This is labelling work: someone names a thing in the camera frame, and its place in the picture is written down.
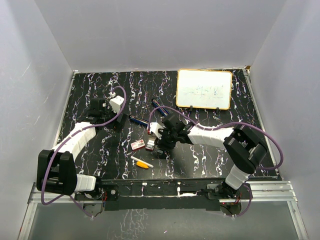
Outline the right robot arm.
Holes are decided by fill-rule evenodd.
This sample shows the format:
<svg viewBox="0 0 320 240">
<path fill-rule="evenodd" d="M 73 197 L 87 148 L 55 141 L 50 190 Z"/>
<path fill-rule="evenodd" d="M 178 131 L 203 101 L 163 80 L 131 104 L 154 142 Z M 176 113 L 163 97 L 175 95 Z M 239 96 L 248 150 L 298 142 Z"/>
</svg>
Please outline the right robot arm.
<svg viewBox="0 0 320 240">
<path fill-rule="evenodd" d="M 165 151 L 172 150 L 177 142 L 225 149 L 233 166 L 219 191 L 230 199 L 240 194 L 241 186 L 256 172 L 268 153 L 265 143 L 243 124 L 214 130 L 193 122 L 185 124 L 170 114 L 162 124 L 150 123 L 148 132 L 156 136 L 156 146 Z"/>
</svg>

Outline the red white staple box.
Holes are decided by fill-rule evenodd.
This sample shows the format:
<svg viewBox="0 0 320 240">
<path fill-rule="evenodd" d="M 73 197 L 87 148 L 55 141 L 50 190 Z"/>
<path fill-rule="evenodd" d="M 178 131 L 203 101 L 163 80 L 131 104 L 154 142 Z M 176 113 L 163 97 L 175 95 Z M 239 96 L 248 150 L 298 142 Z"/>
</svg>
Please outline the red white staple box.
<svg viewBox="0 0 320 240">
<path fill-rule="evenodd" d="M 138 141 L 131 143 L 130 146 L 133 151 L 136 151 L 136 150 L 144 148 L 146 145 L 145 145 L 144 140 L 141 139 L 141 140 L 138 140 Z"/>
</svg>

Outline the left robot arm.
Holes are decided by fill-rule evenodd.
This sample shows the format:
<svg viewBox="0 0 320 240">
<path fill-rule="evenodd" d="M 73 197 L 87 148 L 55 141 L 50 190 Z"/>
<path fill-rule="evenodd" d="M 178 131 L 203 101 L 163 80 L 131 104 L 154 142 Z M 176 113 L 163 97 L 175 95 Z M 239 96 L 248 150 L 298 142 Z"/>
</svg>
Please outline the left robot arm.
<svg viewBox="0 0 320 240">
<path fill-rule="evenodd" d="M 89 109 L 77 120 L 73 130 L 62 142 L 50 150 L 42 150 L 38 155 L 36 187 L 38 191 L 47 177 L 44 190 L 59 195 L 72 195 L 86 192 L 93 200 L 103 195 L 102 185 L 96 183 L 92 175 L 78 174 L 75 160 L 87 143 L 100 130 L 108 128 L 119 133 L 128 116 L 121 113 L 125 99 L 116 96 L 110 100 L 95 98 L 90 101 Z"/>
</svg>

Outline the small whiteboard orange frame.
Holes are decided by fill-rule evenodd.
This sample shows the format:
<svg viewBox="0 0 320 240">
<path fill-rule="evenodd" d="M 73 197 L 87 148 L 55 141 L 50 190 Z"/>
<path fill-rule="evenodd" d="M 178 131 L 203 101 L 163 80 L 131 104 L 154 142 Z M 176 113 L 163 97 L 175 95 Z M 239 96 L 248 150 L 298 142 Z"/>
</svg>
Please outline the small whiteboard orange frame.
<svg viewBox="0 0 320 240">
<path fill-rule="evenodd" d="M 180 69 L 176 105 L 180 108 L 228 110 L 233 74 L 222 70 Z"/>
</svg>

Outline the white marker pen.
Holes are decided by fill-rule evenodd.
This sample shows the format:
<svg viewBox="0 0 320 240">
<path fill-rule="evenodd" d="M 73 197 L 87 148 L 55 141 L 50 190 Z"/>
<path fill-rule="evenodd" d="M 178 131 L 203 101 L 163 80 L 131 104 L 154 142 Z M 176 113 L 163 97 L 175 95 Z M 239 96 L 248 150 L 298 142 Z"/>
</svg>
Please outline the white marker pen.
<svg viewBox="0 0 320 240">
<path fill-rule="evenodd" d="M 148 166 L 149 168 L 153 168 L 154 167 L 152 164 L 147 163 L 147 162 L 145 162 L 145 161 L 143 161 L 143 160 L 141 160 L 141 159 L 139 159 L 137 157 L 131 156 L 130 158 L 132 160 L 136 161 L 137 163 L 141 163 L 141 164 L 144 164 L 144 165 Z"/>
</svg>

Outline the staple tray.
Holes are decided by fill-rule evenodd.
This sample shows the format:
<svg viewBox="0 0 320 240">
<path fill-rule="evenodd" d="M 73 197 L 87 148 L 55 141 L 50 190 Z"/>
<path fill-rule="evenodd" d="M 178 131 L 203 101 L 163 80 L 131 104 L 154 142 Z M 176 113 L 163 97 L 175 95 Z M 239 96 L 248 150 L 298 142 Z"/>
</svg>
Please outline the staple tray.
<svg viewBox="0 0 320 240">
<path fill-rule="evenodd" d="M 155 140 L 150 138 L 150 139 L 147 141 L 147 144 L 146 144 L 146 146 L 145 146 L 145 149 L 146 149 L 147 151 L 152 152 L 152 151 L 155 149 Z"/>
</svg>

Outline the yellow marker cap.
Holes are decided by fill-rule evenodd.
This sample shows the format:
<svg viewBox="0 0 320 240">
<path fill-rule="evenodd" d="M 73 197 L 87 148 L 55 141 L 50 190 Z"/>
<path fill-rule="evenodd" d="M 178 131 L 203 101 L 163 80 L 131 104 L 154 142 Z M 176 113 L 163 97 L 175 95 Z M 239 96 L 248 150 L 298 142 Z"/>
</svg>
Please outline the yellow marker cap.
<svg viewBox="0 0 320 240">
<path fill-rule="evenodd" d="M 138 167 L 142 168 L 142 169 L 148 169 L 148 168 L 149 168 L 148 165 L 146 165 L 145 163 L 143 163 L 143 162 L 141 162 L 141 161 L 137 161 L 137 162 L 136 162 L 136 165 L 137 165 Z"/>
</svg>

